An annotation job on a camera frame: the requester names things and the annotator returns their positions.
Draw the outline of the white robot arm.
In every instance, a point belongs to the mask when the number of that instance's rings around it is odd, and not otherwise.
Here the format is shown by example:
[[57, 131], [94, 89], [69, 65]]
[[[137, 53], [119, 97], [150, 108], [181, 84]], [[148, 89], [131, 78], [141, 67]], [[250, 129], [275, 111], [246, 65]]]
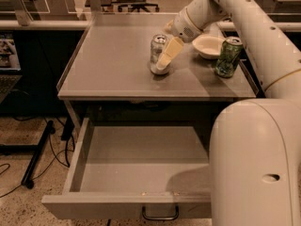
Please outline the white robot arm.
[[261, 99], [226, 107], [210, 139], [213, 226], [301, 226], [301, 52], [254, 0], [194, 0], [173, 36], [229, 15], [261, 83]]

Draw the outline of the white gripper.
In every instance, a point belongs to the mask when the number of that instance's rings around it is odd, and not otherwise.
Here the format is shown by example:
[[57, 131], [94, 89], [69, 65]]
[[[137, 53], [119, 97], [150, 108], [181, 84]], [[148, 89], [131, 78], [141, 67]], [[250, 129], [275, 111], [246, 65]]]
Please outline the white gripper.
[[164, 31], [174, 37], [168, 42], [156, 63], [156, 68], [164, 70], [168, 64], [182, 51], [184, 42], [193, 41], [201, 31], [191, 22], [186, 9], [182, 9], [173, 21], [166, 23]]

